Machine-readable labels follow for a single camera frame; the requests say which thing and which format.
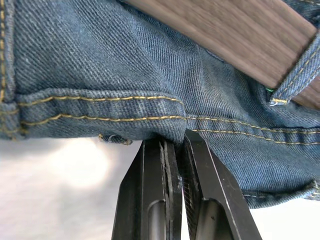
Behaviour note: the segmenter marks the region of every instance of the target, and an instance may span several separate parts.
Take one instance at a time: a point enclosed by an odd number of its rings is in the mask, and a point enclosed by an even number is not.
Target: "white background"
[[[0,140],[0,240],[111,239],[119,185],[140,144]],[[263,240],[319,239],[320,202],[297,199],[251,213]]]

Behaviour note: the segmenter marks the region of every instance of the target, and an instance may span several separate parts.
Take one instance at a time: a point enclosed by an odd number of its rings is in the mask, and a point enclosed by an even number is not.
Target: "denim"
[[[287,3],[318,26],[316,1]],[[0,7],[0,138],[130,144],[163,136],[180,144],[188,128],[234,174],[251,208],[320,199],[320,114],[289,101],[308,85],[319,52],[272,94],[123,2],[0,0]],[[271,104],[280,93],[287,103]]]

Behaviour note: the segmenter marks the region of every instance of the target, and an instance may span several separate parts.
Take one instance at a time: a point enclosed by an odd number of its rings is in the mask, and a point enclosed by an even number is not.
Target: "white surface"
[[[0,240],[111,239],[118,189],[140,142],[0,140]],[[318,239],[320,202],[251,211],[263,240]],[[182,226],[186,240],[186,222]]]

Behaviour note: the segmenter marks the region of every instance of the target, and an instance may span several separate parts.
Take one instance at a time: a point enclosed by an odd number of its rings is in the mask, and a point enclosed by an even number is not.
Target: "jeans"
[[[317,0],[286,2],[319,26]],[[290,102],[319,74],[319,35],[271,93],[123,2],[0,7],[0,138],[129,144],[160,135],[180,144],[188,128],[234,174],[251,208],[320,200],[320,114]]]

